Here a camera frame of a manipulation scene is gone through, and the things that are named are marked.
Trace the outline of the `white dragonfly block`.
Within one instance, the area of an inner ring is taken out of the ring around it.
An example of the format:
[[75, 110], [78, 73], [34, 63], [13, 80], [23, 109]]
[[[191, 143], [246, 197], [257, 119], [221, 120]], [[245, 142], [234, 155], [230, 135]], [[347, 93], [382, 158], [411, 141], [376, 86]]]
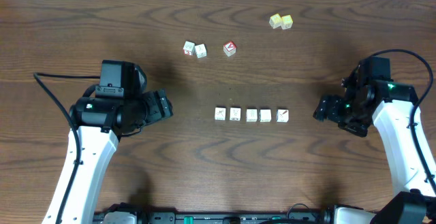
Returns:
[[224, 121], [226, 119], [226, 108], [215, 108], [215, 120]]

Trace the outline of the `white block blue edge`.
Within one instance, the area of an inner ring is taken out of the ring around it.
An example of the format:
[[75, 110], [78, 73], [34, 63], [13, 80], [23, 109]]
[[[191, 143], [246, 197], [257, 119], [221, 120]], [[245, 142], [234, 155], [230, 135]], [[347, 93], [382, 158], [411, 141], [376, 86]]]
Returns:
[[277, 110], [277, 122], [287, 123], [289, 121], [289, 110], [278, 109]]

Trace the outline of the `white block with oval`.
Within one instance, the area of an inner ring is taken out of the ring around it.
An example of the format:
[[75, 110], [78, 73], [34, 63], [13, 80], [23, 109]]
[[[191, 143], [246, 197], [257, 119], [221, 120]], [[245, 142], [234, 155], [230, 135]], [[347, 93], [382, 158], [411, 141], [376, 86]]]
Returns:
[[231, 121], [239, 121], [241, 118], [241, 109], [240, 108], [230, 108], [229, 119]]

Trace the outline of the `plain white block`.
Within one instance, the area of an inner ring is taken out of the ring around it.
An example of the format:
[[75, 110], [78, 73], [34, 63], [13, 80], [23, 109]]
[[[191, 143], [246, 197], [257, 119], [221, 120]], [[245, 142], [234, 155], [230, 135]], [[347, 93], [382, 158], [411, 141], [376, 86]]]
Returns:
[[261, 109], [260, 110], [260, 122], [261, 123], [269, 123], [272, 119], [272, 113], [270, 109]]

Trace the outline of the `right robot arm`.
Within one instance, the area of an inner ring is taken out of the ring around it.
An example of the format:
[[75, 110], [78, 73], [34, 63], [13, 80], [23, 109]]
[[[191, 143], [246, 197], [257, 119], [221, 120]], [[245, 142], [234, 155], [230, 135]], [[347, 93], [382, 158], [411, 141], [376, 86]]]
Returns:
[[435, 222], [435, 160], [423, 132], [420, 100], [410, 84], [391, 78], [390, 61], [370, 56], [342, 80], [344, 96], [325, 95], [313, 116], [365, 137], [374, 126], [383, 142], [393, 198], [377, 213], [335, 206], [320, 223]]

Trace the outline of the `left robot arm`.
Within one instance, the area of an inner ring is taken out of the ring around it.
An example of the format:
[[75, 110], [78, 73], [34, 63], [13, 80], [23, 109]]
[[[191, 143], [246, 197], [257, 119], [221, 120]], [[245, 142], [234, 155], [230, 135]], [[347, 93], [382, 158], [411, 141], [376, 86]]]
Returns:
[[47, 91], [70, 126], [65, 163], [44, 223], [92, 223], [108, 164], [121, 138], [170, 118], [164, 90], [147, 91], [139, 65], [104, 60], [99, 83], [66, 110]]

